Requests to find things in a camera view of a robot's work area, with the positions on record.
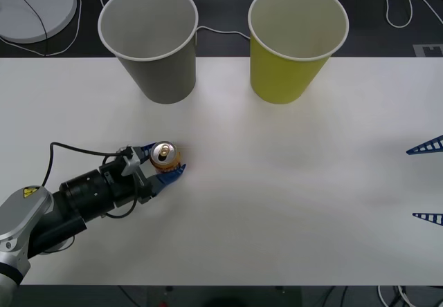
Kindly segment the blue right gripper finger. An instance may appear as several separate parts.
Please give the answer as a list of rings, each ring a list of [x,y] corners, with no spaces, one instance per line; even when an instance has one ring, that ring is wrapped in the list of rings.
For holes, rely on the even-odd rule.
[[[406,153],[408,155],[417,155],[417,154],[436,154],[436,153],[442,153],[443,152],[443,136],[438,136],[436,138],[433,138],[429,141],[426,141],[420,145],[417,145],[408,151]]]
[[[419,218],[419,219],[427,221],[429,223],[433,223],[436,225],[443,225],[443,214],[413,213],[413,216],[415,218]]]

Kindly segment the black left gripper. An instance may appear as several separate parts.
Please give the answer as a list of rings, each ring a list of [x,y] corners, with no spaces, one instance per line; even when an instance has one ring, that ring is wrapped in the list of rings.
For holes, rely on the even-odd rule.
[[[153,146],[154,143],[134,147],[140,164],[150,159],[150,151]],[[100,166],[100,175],[104,178],[109,195],[116,207],[121,207],[133,201],[134,198],[140,204],[148,202],[158,196],[165,187],[177,181],[186,168],[186,164],[184,164],[172,171],[153,175],[149,179],[140,167],[124,176],[123,169],[126,164],[125,157],[119,156]]]

